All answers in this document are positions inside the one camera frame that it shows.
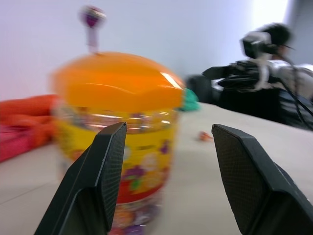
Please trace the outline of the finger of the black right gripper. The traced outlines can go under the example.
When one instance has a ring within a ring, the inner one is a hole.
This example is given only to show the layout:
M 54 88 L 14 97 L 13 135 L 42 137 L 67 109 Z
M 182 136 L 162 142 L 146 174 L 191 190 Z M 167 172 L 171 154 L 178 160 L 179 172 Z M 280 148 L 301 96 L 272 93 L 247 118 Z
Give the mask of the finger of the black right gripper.
M 229 76 L 231 68 L 229 66 L 210 67 L 202 75 L 208 79 L 222 79 Z
M 217 84 L 228 91 L 239 91 L 243 89 L 245 79 L 240 77 L 225 78 Z

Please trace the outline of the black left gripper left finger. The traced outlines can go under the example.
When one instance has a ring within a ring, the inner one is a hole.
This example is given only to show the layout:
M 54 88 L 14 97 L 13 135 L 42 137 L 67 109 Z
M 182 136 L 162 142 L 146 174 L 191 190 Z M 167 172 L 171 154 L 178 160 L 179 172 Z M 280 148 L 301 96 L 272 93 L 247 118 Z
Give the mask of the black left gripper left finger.
M 34 235 L 108 235 L 118 198 L 127 125 L 102 129 L 64 175 Z

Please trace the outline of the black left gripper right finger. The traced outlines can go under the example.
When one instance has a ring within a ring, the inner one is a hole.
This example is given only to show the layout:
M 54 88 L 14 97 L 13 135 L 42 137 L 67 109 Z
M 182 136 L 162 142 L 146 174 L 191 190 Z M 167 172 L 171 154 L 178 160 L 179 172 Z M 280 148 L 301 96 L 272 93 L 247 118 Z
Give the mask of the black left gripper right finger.
M 213 124 L 224 189 L 242 235 L 313 235 L 313 205 L 255 137 Z

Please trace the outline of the clear jar with yellow label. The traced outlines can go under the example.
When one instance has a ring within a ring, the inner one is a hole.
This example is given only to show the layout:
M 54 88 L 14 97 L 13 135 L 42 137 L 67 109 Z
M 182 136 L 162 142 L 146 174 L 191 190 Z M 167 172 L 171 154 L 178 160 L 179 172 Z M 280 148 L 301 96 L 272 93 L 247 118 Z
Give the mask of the clear jar with yellow label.
M 62 174 L 103 128 L 127 123 L 119 196 L 110 235 L 144 235 L 160 209 L 161 188 L 173 159 L 178 113 L 173 109 L 125 113 L 57 104 L 53 110 Z

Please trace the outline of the orange domed jar lid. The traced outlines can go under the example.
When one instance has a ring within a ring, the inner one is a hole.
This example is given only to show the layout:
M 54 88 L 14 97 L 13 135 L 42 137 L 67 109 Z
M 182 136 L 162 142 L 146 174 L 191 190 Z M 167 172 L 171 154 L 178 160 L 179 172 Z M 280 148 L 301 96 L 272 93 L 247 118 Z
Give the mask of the orange domed jar lid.
M 54 92 L 77 107 L 135 113 L 178 108 L 183 82 L 142 56 L 103 52 L 77 58 L 52 74 Z

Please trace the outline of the green fabric item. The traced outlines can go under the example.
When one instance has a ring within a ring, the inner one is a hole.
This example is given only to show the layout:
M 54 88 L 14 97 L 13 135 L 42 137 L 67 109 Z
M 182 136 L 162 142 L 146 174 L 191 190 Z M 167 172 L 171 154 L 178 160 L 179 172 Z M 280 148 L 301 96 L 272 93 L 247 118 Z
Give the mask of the green fabric item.
M 184 89 L 183 104 L 180 109 L 184 112 L 197 111 L 200 108 L 196 94 L 188 89 Z

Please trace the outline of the person with black hair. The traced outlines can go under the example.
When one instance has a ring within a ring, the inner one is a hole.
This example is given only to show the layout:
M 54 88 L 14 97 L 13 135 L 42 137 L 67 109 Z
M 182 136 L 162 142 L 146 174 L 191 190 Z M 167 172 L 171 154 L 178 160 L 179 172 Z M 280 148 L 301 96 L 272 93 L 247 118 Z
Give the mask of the person with black hair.
M 293 49 L 289 46 L 292 34 L 286 25 L 272 23 L 265 25 L 260 31 L 270 35 L 271 43 L 278 47 L 278 54 L 285 56 L 289 49 Z

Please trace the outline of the orange wrapped lollipop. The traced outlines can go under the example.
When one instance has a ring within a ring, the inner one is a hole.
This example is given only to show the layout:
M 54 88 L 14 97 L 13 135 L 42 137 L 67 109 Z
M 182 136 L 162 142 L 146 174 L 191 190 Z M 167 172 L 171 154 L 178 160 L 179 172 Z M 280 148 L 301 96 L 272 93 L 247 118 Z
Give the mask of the orange wrapped lollipop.
M 212 141 L 213 137 L 210 134 L 208 134 L 207 132 L 201 131 L 199 133 L 198 140 L 200 140 L 200 141 Z

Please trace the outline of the pink fabric item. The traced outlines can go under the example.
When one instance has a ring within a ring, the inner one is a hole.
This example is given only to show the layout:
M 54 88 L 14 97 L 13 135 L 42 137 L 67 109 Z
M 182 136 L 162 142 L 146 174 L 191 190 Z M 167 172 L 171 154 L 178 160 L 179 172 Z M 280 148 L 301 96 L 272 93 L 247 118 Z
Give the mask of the pink fabric item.
M 0 163 L 33 147 L 33 132 L 30 128 L 0 125 Z

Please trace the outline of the orange fabric bag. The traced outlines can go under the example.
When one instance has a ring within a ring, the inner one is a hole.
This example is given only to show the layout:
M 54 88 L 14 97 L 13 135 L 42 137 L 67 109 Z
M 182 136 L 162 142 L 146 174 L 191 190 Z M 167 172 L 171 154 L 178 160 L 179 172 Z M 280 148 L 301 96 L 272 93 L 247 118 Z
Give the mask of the orange fabric bag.
M 0 124 L 31 130 L 32 147 L 42 146 L 55 134 L 52 108 L 56 101 L 54 94 L 1 101 Z

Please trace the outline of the purple wrapped lollipop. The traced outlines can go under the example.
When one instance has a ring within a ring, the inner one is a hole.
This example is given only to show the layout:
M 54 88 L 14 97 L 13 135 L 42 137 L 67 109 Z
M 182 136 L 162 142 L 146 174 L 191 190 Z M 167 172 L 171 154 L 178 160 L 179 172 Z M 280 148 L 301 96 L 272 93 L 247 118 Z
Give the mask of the purple wrapped lollipop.
M 92 5 L 86 5 L 80 12 L 80 20 L 86 27 L 87 45 L 90 53 L 98 53 L 97 29 L 106 20 L 103 10 Z

